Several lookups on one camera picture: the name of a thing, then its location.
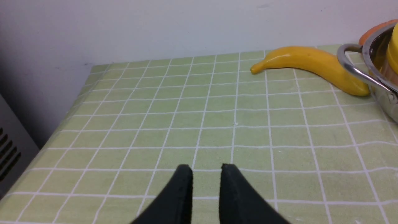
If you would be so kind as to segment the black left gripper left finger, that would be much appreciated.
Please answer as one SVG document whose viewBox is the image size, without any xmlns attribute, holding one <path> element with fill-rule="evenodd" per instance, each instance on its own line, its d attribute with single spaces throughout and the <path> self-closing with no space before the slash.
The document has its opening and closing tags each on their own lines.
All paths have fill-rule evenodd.
<svg viewBox="0 0 398 224">
<path fill-rule="evenodd" d="M 193 207 L 193 171 L 178 165 L 163 190 L 132 224 L 190 224 Z"/>
</svg>

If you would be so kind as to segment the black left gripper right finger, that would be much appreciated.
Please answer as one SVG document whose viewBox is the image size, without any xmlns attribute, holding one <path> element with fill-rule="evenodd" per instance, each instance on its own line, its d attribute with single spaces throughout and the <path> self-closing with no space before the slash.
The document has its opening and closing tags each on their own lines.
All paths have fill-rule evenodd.
<svg viewBox="0 0 398 224">
<path fill-rule="evenodd" d="M 221 224 L 288 224 L 252 187 L 234 164 L 221 167 L 219 220 Z"/>
</svg>

